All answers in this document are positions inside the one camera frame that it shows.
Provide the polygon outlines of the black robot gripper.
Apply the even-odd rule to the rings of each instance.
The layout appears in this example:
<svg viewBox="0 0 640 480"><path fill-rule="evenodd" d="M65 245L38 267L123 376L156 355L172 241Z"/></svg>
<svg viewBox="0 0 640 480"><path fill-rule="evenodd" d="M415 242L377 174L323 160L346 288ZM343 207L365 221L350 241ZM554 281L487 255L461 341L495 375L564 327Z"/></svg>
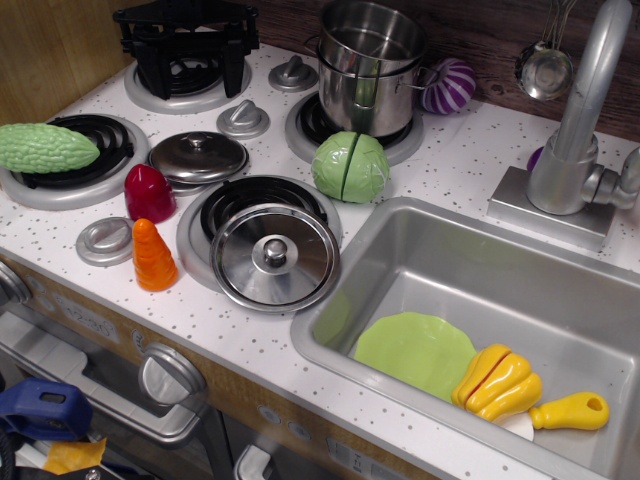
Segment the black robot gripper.
<svg viewBox="0 0 640 480"><path fill-rule="evenodd" d="M171 55L222 52L226 96L242 90L245 55L259 47L258 10L230 1L151 1L120 9L113 20L121 29L123 51L138 63L150 93L171 96Z"/></svg>

